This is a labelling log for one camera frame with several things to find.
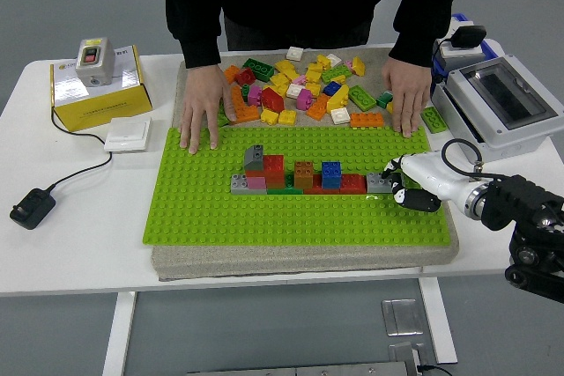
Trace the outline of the person's right hand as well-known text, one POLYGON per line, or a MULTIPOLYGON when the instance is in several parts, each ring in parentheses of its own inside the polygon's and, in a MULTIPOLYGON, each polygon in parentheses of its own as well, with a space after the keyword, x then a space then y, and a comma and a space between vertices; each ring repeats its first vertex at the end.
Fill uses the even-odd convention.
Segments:
POLYGON ((202 120, 206 117, 210 133, 210 148, 219 142, 218 112, 223 104, 226 117, 237 120, 226 77, 217 65, 188 69, 180 122, 180 147, 196 154, 200 144, 202 120))

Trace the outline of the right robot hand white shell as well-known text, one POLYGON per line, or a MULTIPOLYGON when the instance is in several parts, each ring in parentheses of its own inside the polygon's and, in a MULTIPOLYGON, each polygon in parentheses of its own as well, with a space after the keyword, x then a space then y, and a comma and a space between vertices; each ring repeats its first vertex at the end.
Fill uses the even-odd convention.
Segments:
POLYGON ((391 191, 396 203, 410 210, 436 212, 442 201, 452 201, 465 213, 478 193, 485 188, 483 181, 472 181, 450 169, 438 151, 406 154, 392 159, 382 172, 391 178, 391 191))

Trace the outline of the person's left hand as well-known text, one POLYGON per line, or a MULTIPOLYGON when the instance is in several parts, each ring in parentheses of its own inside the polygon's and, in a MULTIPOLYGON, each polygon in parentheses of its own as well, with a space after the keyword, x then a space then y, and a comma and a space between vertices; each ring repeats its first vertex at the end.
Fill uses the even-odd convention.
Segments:
POLYGON ((389 57, 382 79, 393 96, 392 128, 408 138, 418 129, 420 112, 430 100, 431 69, 389 57))

